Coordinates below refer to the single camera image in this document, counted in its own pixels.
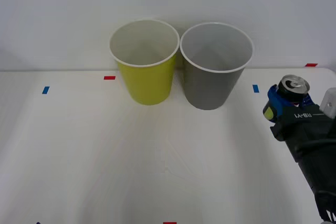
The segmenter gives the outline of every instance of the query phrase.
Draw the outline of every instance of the cup rim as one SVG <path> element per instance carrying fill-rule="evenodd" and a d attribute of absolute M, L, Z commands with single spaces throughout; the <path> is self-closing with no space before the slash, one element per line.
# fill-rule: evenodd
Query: cup rim
<path fill-rule="evenodd" d="M 167 58 L 165 58 L 165 59 L 163 59 L 163 60 L 161 60 L 161 61 L 159 61 L 159 62 L 156 62 L 156 63 L 152 63 L 152 64 L 148 64 L 148 65 L 134 65 L 134 64 L 129 64 L 129 63 L 127 63 L 127 62 L 124 62 L 124 61 L 120 60 L 119 58 L 117 58 L 117 57 L 113 54 L 113 52 L 112 52 L 112 50 L 111 50 L 111 40 L 112 40 L 113 36 L 116 34 L 116 32 L 117 32 L 118 30 L 120 30 L 121 28 L 123 28 L 123 27 L 129 25 L 129 24 L 136 23 L 136 22 L 140 22 L 140 21 L 154 21 L 154 22 L 158 22 L 158 23 L 161 23 L 161 24 L 164 24 L 164 25 L 170 27 L 170 28 L 174 31 L 174 33 L 176 34 L 176 37 L 177 37 L 177 43 L 176 43 L 176 48 L 174 49 L 174 51 L 172 52 L 171 55 L 169 55 Z M 134 20 L 134 21 L 132 21 L 132 22 L 128 22 L 128 23 L 126 23 L 126 24 L 124 24 L 124 25 L 118 27 L 118 28 L 113 32 L 113 34 L 111 35 L 111 37 L 110 37 L 110 43 L 109 43 L 110 53 L 112 54 L 112 57 L 114 58 L 115 61 L 117 61 L 117 62 L 119 62 L 119 63 L 121 63 L 121 64 L 123 64 L 123 65 L 129 66 L 129 67 L 135 67 L 135 68 L 148 68 L 148 67 L 154 67 L 154 66 L 160 65 L 160 64 L 162 64 L 162 63 L 164 63 L 164 62 L 170 60 L 170 59 L 176 54 L 176 52 L 177 52 L 177 50 L 178 50 L 179 47 L 180 47 L 180 35 L 179 35 L 179 33 L 176 31 L 176 29 L 175 29 L 172 25 L 170 25 L 170 24 L 168 24 L 168 23 L 166 23 L 166 22 L 164 22 L 164 21 L 161 21 L 161 20 L 158 20 L 158 19 L 151 19 L 151 18 L 137 19 L 137 20 Z"/>
<path fill-rule="evenodd" d="M 189 59 L 184 51 L 183 51 L 183 47 L 182 47 L 182 42 L 183 42 L 183 39 L 184 39 L 184 36 L 187 34 L 187 32 L 189 32 L 190 30 L 198 27 L 198 26 L 204 26 L 204 25 L 210 25 L 210 24 L 216 24 L 216 25 L 222 25 L 222 26 L 228 26 L 228 27 L 231 27 L 239 32 L 241 32 L 243 35 L 245 35 L 245 37 L 249 40 L 251 46 L 252 46 L 252 54 L 249 58 L 249 60 L 243 64 L 242 66 L 240 66 L 239 68 L 235 68 L 235 69 L 230 69 L 230 70 L 212 70 L 212 69 L 207 69 L 207 68 L 203 68 L 197 64 L 195 64 L 191 59 Z M 241 29 L 239 29 L 238 27 L 235 27 L 235 26 L 232 26 L 232 25 L 229 25 L 229 24 L 226 24 L 226 23 L 221 23 L 221 22 L 205 22 L 205 23 L 200 23 L 200 24 L 197 24 L 195 26 L 192 26 L 190 27 L 187 31 L 184 32 L 184 34 L 182 35 L 181 37 L 181 40 L 180 40 L 180 50 L 181 50 L 181 53 L 183 55 L 183 58 L 186 59 L 191 65 L 193 65 L 194 67 L 197 67 L 201 70 L 204 70 L 204 71 L 207 71 L 207 72 L 211 72 L 211 73 L 232 73 L 232 72 L 236 72 L 240 69 L 243 69 L 247 66 L 247 64 L 249 64 L 249 62 L 252 60 L 252 57 L 254 56 L 254 51 L 255 51 L 255 47 L 254 47 L 254 44 L 253 44 L 253 41 L 251 40 L 251 38 Z"/>

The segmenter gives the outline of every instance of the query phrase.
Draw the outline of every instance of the soda can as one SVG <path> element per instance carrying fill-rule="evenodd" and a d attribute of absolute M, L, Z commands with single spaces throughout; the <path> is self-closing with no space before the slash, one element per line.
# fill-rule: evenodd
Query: soda can
<path fill-rule="evenodd" d="M 304 102 L 309 90 L 310 86 L 304 78 L 294 74 L 284 76 L 278 85 L 272 86 L 268 91 L 269 100 L 263 109 L 264 117 L 268 121 L 276 123 L 280 113 L 274 103 L 282 106 L 298 106 Z"/>

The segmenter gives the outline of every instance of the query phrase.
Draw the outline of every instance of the can lid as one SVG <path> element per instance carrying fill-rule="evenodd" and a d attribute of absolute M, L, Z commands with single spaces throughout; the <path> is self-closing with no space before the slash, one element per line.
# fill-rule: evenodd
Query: can lid
<path fill-rule="evenodd" d="M 299 76 L 294 74 L 288 74 L 284 76 L 281 83 L 285 89 L 296 94 L 307 94 L 310 90 L 308 82 Z"/>

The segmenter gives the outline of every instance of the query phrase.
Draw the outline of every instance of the robotic arm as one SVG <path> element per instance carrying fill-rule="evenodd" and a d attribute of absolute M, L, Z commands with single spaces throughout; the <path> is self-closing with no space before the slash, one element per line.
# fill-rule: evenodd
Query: robotic arm
<path fill-rule="evenodd" d="M 274 85 L 268 91 L 264 116 L 275 122 L 270 127 L 274 137 L 287 144 L 299 164 L 320 217 L 329 221 L 324 223 L 336 223 L 336 88 L 326 92 L 321 106 L 312 102 L 308 91 L 293 103 L 278 90 Z"/>

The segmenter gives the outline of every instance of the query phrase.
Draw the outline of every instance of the red tape marker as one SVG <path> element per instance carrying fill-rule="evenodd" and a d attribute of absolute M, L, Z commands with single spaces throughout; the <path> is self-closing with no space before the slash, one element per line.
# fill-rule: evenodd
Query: red tape marker
<path fill-rule="evenodd" d="M 305 67 L 316 67 L 317 63 L 307 63 Z"/>
<path fill-rule="evenodd" d="M 115 76 L 104 76 L 104 80 L 115 80 Z"/>

